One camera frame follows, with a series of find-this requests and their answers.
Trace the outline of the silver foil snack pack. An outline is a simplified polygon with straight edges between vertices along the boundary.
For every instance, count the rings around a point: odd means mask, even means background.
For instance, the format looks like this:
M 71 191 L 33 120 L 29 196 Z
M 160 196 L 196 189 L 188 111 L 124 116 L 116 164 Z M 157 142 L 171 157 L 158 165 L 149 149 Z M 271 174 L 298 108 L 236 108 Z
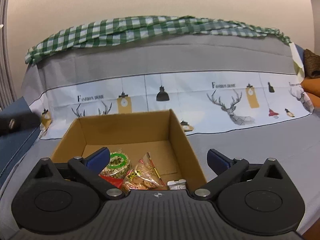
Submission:
M 169 190 L 186 190 L 187 181 L 185 179 L 170 180 L 167 182 Z

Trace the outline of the grey curtain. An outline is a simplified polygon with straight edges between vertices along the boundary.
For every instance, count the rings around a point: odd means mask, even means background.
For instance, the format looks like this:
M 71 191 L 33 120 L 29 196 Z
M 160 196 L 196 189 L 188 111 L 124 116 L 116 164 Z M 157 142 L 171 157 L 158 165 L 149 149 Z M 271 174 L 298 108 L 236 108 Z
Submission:
M 1 109 L 5 109 L 17 99 L 9 64 L 7 10 L 8 0 L 1 0 Z

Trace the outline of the round green rice cracker pack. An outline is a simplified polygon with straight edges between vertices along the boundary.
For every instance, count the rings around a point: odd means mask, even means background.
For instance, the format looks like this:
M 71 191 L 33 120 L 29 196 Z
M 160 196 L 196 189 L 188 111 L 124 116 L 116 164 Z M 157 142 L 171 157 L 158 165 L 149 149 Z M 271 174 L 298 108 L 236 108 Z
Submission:
M 100 172 L 100 175 L 124 179 L 129 170 L 131 170 L 131 160 L 127 154 L 121 151 L 112 152 L 108 165 Z

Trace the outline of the red flat snack packet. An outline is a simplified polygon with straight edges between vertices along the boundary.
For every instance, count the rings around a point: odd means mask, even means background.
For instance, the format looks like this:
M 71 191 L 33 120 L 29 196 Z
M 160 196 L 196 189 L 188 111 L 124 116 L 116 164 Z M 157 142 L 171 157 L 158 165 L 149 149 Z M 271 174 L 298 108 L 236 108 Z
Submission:
M 112 184 L 113 186 L 117 187 L 117 188 L 121 188 L 122 184 L 123 184 L 123 179 L 119 179 L 119 178 L 114 178 L 111 176 L 105 176 L 100 174 L 99 175 L 101 178 L 103 178 L 105 181 L 107 181 L 108 183 Z

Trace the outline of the yellow biscuit snack bag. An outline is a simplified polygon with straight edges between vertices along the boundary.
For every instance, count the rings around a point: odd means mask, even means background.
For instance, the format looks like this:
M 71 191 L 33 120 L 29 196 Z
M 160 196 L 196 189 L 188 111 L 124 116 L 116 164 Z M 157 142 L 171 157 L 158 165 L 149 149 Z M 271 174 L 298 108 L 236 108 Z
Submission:
M 165 184 L 149 152 L 139 159 L 133 169 L 127 172 L 122 183 L 122 188 L 126 192 L 131 190 L 154 190 L 163 187 L 165 187 Z

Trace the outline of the grey deer print sofa cover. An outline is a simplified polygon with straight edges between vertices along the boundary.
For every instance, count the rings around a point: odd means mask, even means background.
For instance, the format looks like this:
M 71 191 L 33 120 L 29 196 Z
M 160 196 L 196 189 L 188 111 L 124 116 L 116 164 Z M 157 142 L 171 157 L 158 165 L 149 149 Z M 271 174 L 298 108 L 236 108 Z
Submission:
M 301 47 L 274 37 L 183 35 L 116 47 L 71 49 L 31 65 L 22 93 L 52 117 L 45 135 L 14 162 L 1 188 L 1 239 L 17 230 L 11 203 L 72 121 L 172 109 L 207 179 L 215 148 L 259 163 L 279 160 L 305 202 L 304 233 L 319 219 L 319 107 L 301 87 Z

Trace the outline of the brown cardboard box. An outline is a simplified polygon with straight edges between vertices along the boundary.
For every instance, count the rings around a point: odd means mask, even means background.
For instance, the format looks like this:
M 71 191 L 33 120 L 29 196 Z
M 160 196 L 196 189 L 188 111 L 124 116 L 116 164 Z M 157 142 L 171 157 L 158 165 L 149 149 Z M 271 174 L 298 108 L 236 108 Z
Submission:
M 164 182 L 185 179 L 191 191 L 207 182 L 172 110 L 75 119 L 51 159 L 66 163 L 74 156 L 85 158 L 102 147 L 126 154 L 132 165 L 149 153 Z

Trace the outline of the orange cushion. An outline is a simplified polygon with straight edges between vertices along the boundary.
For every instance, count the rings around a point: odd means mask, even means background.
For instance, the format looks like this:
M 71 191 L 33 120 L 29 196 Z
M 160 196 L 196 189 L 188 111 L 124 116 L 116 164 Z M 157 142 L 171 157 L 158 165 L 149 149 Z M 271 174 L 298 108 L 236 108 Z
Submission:
M 306 77 L 301 83 L 315 109 L 320 108 L 320 78 L 311 79 Z

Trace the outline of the green checkered cloth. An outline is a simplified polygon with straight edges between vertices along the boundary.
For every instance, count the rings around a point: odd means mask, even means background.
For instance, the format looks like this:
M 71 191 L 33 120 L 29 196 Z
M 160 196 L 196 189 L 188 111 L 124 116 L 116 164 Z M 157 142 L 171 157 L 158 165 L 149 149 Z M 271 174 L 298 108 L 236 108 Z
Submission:
M 167 35 L 218 35 L 244 38 L 273 36 L 288 45 L 291 39 L 277 28 L 239 21 L 194 16 L 133 16 L 82 24 L 61 30 L 28 49 L 24 61 L 35 65 L 57 53 L 78 48 L 111 47 Z

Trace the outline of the brown blanket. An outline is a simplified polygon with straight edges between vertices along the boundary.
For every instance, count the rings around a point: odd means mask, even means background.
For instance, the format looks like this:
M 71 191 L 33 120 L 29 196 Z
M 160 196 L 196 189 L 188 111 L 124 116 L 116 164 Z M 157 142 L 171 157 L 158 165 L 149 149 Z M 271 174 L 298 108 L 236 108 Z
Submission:
M 312 51 L 304 50 L 304 69 L 308 77 L 315 79 L 320 77 L 320 56 Z

